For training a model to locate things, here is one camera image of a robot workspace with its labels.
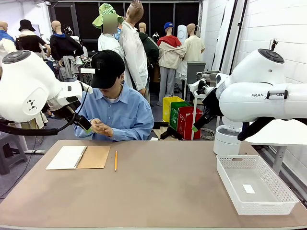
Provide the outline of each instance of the blue cap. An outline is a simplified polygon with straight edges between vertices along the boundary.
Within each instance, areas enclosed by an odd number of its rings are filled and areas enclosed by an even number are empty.
[[[165,23],[164,30],[168,27],[174,27],[173,23]]]

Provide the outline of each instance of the red bin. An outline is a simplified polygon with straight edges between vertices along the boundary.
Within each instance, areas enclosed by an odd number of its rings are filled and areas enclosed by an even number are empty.
[[[177,132],[182,135],[184,140],[191,140],[192,127],[193,127],[193,107],[181,107],[178,109],[178,124]],[[195,121],[202,116],[202,111],[196,109]],[[194,139],[201,138],[201,130],[194,133]]]

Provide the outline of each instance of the pencil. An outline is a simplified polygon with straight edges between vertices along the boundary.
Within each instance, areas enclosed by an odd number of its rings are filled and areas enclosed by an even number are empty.
[[[117,171],[117,150],[115,151],[115,171]]]

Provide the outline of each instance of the black cap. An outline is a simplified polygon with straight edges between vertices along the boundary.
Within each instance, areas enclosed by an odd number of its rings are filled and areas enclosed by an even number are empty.
[[[20,28],[19,31],[21,30],[31,30],[31,31],[35,31],[35,29],[33,28],[31,22],[29,20],[26,19],[22,19],[20,21]]]
[[[95,69],[95,74],[91,86],[109,89],[114,85],[116,78],[125,71],[125,63],[118,53],[106,49],[93,56],[92,68]]]

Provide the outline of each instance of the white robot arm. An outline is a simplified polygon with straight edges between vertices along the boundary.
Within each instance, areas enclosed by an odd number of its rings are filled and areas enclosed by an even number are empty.
[[[80,82],[60,82],[38,55],[18,50],[2,60],[0,81],[0,116],[14,122],[27,122],[36,117],[47,103],[60,118],[71,118],[80,105],[82,92],[93,89]],[[84,122],[80,116],[73,122]],[[88,123],[78,124],[88,128]]]
[[[307,84],[285,83],[283,58],[270,50],[253,51],[228,76],[218,74],[216,87],[207,87],[204,105],[208,108],[197,121],[195,131],[216,115],[243,125],[238,136],[244,140],[273,119],[297,119],[307,124]]]

